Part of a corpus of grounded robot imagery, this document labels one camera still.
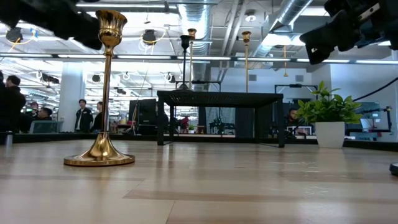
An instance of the brass candlestick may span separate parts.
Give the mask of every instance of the brass candlestick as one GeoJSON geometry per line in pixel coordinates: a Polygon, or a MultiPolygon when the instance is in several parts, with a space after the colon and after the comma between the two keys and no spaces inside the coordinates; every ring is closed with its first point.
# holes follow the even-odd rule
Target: brass candlestick
{"type": "Polygon", "coordinates": [[[244,31],[243,35],[243,42],[244,42],[244,57],[245,57],[245,68],[246,68],[246,93],[249,92],[249,62],[248,62],[248,55],[249,55],[249,42],[250,42],[250,31],[244,31]]]}
{"type": "Polygon", "coordinates": [[[122,40],[122,29],[127,23],[124,15],[113,10],[96,11],[101,24],[99,39],[105,45],[105,78],[103,90],[103,110],[101,132],[90,149],[83,154],[64,158],[63,163],[70,166],[115,166],[129,164],[135,161],[135,156],[125,155],[117,151],[109,138],[108,133],[108,103],[109,85],[111,76],[111,60],[113,49],[122,40]]]}
{"type": "Polygon", "coordinates": [[[195,40],[195,35],[197,33],[197,30],[194,28],[188,29],[188,35],[190,37],[190,68],[189,68],[189,89],[192,89],[192,80],[193,80],[193,64],[192,64],[192,57],[193,57],[193,40],[195,40]]]}

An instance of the desk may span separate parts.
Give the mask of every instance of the desk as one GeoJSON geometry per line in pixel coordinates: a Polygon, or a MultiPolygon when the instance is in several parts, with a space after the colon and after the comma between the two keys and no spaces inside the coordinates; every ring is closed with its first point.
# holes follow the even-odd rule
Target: desk
{"type": "MultiPolygon", "coordinates": [[[[164,113],[164,103],[170,106],[170,140],[174,140],[174,108],[176,106],[202,106],[224,108],[254,108],[254,139],[259,143],[259,108],[277,102],[278,143],[285,147],[283,94],[275,93],[225,93],[195,91],[158,91],[158,114],[164,113]]],[[[161,116],[157,120],[157,144],[164,145],[165,123],[161,116]]]]}

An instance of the ceiling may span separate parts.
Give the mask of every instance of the ceiling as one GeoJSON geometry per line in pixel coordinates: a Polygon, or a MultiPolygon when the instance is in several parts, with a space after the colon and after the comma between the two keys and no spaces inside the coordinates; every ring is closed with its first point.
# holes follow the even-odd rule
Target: ceiling
{"type": "MultiPolygon", "coordinates": [[[[100,1],[99,3],[123,3],[131,4],[132,6],[142,6],[141,12],[136,10],[130,10],[128,7],[123,10],[123,14],[127,17],[128,23],[123,29],[123,41],[115,48],[115,54],[154,54],[154,55],[182,55],[182,48],[180,46],[180,35],[187,34],[186,21],[178,14],[164,14],[148,12],[148,8],[145,8],[145,4],[148,1],[100,1]],[[159,41],[154,47],[143,44],[141,35],[147,29],[154,29],[155,35],[159,41]]],[[[170,6],[177,6],[179,9],[181,4],[172,4],[170,6]]],[[[224,37],[227,31],[228,21],[231,19],[235,20],[233,27],[237,26],[237,20],[239,19],[240,9],[242,5],[238,6],[236,15],[231,15],[231,9],[233,8],[233,0],[207,0],[207,1],[195,1],[196,3],[202,2],[209,4],[210,17],[209,19],[209,34],[207,38],[201,41],[195,42],[195,44],[205,43],[208,47],[207,55],[220,56],[224,37]]],[[[246,6],[247,10],[254,10],[256,17],[255,21],[248,22],[245,19],[242,20],[241,26],[237,31],[237,37],[232,36],[234,29],[232,29],[230,37],[228,38],[228,44],[231,47],[231,55],[243,54],[244,43],[242,42],[241,33],[249,30],[252,32],[251,41],[249,43],[249,51],[254,51],[257,46],[261,44],[264,39],[262,34],[263,22],[267,15],[271,15],[279,10],[282,0],[273,1],[258,1],[251,0],[246,6]]],[[[289,38],[296,37],[303,32],[314,29],[330,18],[325,15],[323,11],[323,4],[326,0],[314,0],[311,5],[303,11],[303,14],[295,21],[294,29],[292,33],[288,34],[289,38]]],[[[85,10],[90,12],[94,16],[95,8],[85,7],[85,10]]],[[[53,33],[40,27],[26,24],[23,21],[18,25],[22,28],[22,34],[24,36],[23,44],[15,45],[10,43],[6,38],[6,32],[8,27],[4,24],[0,24],[0,45],[2,52],[15,52],[15,53],[42,53],[42,54],[102,54],[101,50],[89,49],[74,40],[62,40],[54,37],[53,33]],[[33,33],[30,29],[36,30],[38,38],[32,38],[33,33]]],[[[363,49],[353,49],[348,52],[334,52],[331,58],[368,58],[368,59],[379,59],[385,58],[390,54],[390,50],[386,46],[372,45],[363,49]]],[[[307,58],[305,47],[302,45],[286,45],[284,48],[273,47],[269,52],[269,56],[274,57],[298,57],[307,58]]],[[[56,106],[58,104],[58,94],[60,90],[59,85],[52,85],[51,88],[47,88],[47,83],[42,83],[37,76],[38,71],[54,76],[62,81],[62,61],[40,61],[40,60],[22,60],[18,58],[4,58],[1,61],[0,69],[6,75],[17,75],[21,78],[21,86],[26,86],[25,92],[29,92],[29,96],[32,100],[43,98],[43,96],[49,96],[44,98],[44,103],[49,103],[56,106]]],[[[278,70],[284,66],[284,63],[274,63],[271,68],[278,70]]],[[[100,82],[93,82],[93,75],[103,75],[104,63],[103,62],[84,62],[85,73],[87,74],[87,91],[86,95],[88,99],[92,99],[92,104],[101,99],[103,78],[100,82]]],[[[167,74],[174,75],[176,80],[181,80],[182,74],[182,62],[158,62],[158,63],[146,63],[146,62],[113,62],[112,64],[112,79],[111,86],[118,86],[128,90],[126,95],[120,95],[116,93],[116,90],[111,90],[111,98],[114,99],[128,99],[128,97],[152,97],[156,95],[155,90],[159,89],[171,89],[175,88],[174,83],[167,81],[167,74]]],[[[310,68],[311,66],[306,63],[293,63],[289,65],[289,68],[310,68]]],[[[124,100],[115,100],[114,109],[116,110],[127,110],[128,103],[124,100]]]]}

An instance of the ventilation pipe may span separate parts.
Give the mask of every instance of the ventilation pipe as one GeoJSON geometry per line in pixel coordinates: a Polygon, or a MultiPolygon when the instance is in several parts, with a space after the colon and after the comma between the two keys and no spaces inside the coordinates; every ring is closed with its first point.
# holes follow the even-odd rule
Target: ventilation pipe
{"type": "MultiPolygon", "coordinates": [[[[201,4],[183,4],[179,7],[182,17],[182,29],[186,32],[189,28],[197,30],[196,40],[207,39],[209,34],[210,6],[201,4]]],[[[193,55],[208,55],[208,44],[194,42],[193,55]]],[[[193,80],[206,80],[206,64],[194,63],[192,66],[193,80]]],[[[192,85],[193,90],[202,90],[203,85],[192,85]]]]}
{"type": "MultiPolygon", "coordinates": [[[[292,25],[311,2],[312,0],[284,0],[280,5],[280,9],[276,13],[267,16],[264,21],[264,40],[270,31],[292,25]]],[[[260,43],[251,56],[265,57],[271,51],[272,47],[267,46],[266,43],[260,43]]]]}

